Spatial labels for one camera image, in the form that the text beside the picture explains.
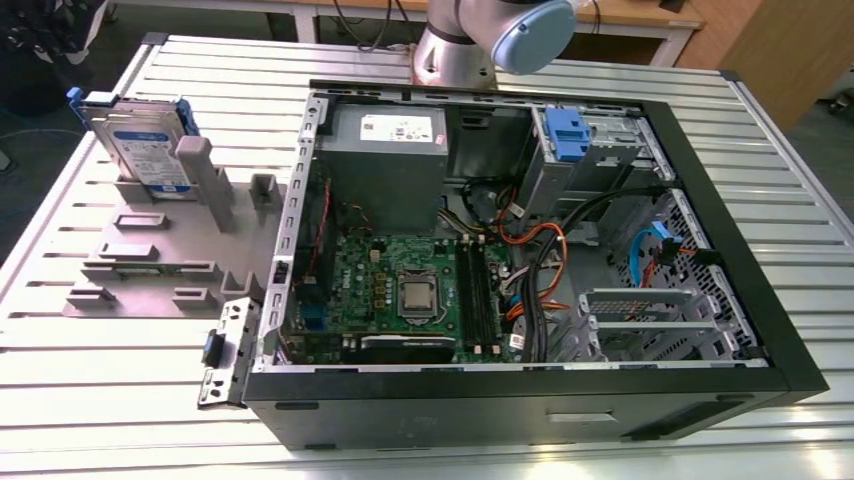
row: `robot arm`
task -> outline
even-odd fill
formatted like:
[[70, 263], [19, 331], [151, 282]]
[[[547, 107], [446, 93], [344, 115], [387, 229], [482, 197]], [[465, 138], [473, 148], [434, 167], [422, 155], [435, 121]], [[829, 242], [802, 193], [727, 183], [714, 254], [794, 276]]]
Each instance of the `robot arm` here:
[[574, 31], [567, 0], [433, 1], [414, 55], [418, 82], [490, 88], [494, 65], [518, 75], [535, 72], [561, 54]]

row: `ram slot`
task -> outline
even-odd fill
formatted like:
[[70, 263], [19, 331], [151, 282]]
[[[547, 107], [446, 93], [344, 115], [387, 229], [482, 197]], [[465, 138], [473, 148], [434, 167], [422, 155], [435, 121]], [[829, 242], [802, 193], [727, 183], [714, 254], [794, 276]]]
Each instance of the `ram slot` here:
[[490, 274], [482, 245], [457, 246], [457, 282], [463, 342], [477, 352], [495, 343]]
[[474, 245], [470, 252], [471, 277], [477, 295], [475, 305], [478, 307], [478, 344], [493, 345], [495, 343], [495, 320], [493, 318], [490, 266], [486, 261], [483, 245]]
[[471, 262], [469, 255], [469, 245], [457, 244], [457, 290], [459, 299], [459, 310], [463, 327], [463, 344], [466, 347], [477, 345], [477, 321], [475, 321], [475, 303], [471, 285]]

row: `power supply label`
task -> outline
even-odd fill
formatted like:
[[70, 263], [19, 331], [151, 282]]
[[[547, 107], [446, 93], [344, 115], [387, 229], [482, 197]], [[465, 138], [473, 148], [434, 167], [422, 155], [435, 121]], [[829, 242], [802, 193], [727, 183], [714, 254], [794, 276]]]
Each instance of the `power supply label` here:
[[366, 115], [359, 139], [377, 142], [433, 142], [430, 117]]
[[155, 197], [176, 198], [190, 191], [190, 179], [182, 162], [172, 156], [166, 133], [119, 131], [112, 135], [130, 169]]

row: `green circuit board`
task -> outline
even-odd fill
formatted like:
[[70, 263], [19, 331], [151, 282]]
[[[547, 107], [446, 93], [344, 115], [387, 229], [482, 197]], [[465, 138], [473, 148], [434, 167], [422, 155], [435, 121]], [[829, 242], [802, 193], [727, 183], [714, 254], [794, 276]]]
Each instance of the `green circuit board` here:
[[[338, 338], [347, 334], [441, 335], [458, 341], [455, 363], [503, 362], [502, 347], [475, 352], [463, 346], [463, 321], [457, 277], [457, 241], [417, 237], [342, 237], [338, 243], [332, 298], [322, 331], [306, 333], [308, 363], [336, 363]], [[490, 279], [509, 268], [507, 247], [485, 246]], [[435, 281], [435, 316], [406, 318], [401, 309], [401, 282], [411, 275]], [[501, 335], [498, 296], [493, 305], [495, 331]]]

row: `slotted metal table surface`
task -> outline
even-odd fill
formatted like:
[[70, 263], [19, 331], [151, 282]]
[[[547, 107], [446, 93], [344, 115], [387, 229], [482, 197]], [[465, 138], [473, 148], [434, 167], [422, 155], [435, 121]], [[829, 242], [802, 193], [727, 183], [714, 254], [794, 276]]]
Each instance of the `slotted metal table surface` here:
[[[171, 37], [116, 92], [190, 99], [235, 181], [287, 183], [310, 78], [410, 81], [407, 56]], [[739, 83], [717, 72], [555, 62], [501, 88], [670, 103], [832, 390], [675, 442], [288, 452], [250, 411], [199, 412], [211, 320], [60, 314], [119, 194], [87, 134], [0, 271], [0, 472], [150, 478], [845, 478], [854, 476], [852, 224]], [[168, 469], [152, 472], [152, 469]]]

